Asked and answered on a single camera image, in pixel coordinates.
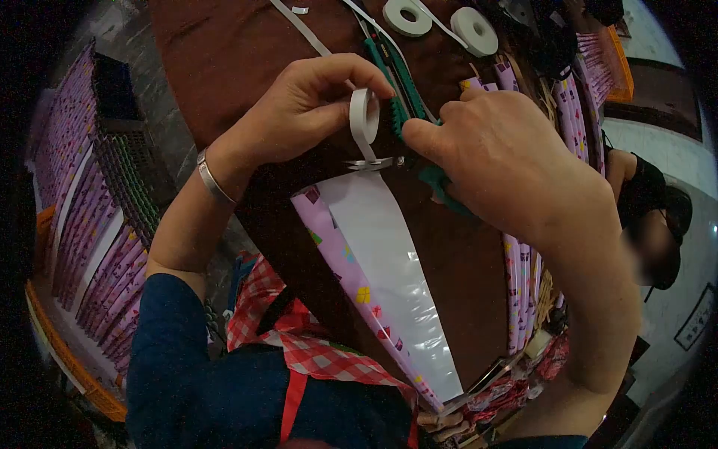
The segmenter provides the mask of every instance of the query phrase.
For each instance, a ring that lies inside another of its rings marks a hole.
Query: blue shirt
[[[138,447],[275,448],[288,385],[281,348],[245,345],[210,361],[197,295],[171,274],[148,278],[127,376],[126,426]],[[310,377],[291,438],[342,449],[404,448],[410,424],[396,387]],[[580,448],[586,441],[572,438],[500,447]],[[423,430],[419,444],[436,447]]]

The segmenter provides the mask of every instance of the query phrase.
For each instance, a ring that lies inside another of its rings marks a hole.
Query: hand
[[[443,126],[407,121],[404,141],[443,167],[452,196],[483,220],[542,252],[566,246],[569,230],[620,233],[608,183],[525,95],[470,89],[439,115]]]
[[[382,99],[395,95],[381,70],[359,55],[298,60],[222,138],[242,142],[254,166],[293,159],[349,123],[348,97],[327,101],[350,94],[352,83]]]

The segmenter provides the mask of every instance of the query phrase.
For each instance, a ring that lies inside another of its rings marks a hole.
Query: red checkered apron
[[[260,342],[284,349],[284,360],[289,368],[289,388],[284,402],[280,441],[283,443],[289,439],[294,418],[304,396],[307,376],[311,376],[321,380],[355,381],[399,388],[414,410],[407,445],[417,448],[414,389],[393,378],[371,358],[343,351],[321,338],[327,336],[327,331],[297,298],[290,302],[272,330],[256,335],[265,311],[285,287],[269,262],[259,254],[252,272],[238,289],[234,315],[227,326],[228,351],[243,344]]]

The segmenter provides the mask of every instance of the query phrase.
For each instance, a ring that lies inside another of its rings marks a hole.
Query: left hand
[[[297,60],[221,138],[254,167],[293,159],[349,123],[348,97],[327,102],[337,89],[351,93],[348,80],[382,99],[395,95],[381,70],[354,53]]]

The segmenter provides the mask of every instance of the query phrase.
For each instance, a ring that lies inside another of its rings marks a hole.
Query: right hand
[[[609,184],[527,96],[469,89],[439,115],[442,126],[408,120],[404,141],[441,166],[452,196],[484,221],[539,251],[569,244],[568,231],[620,233]]]

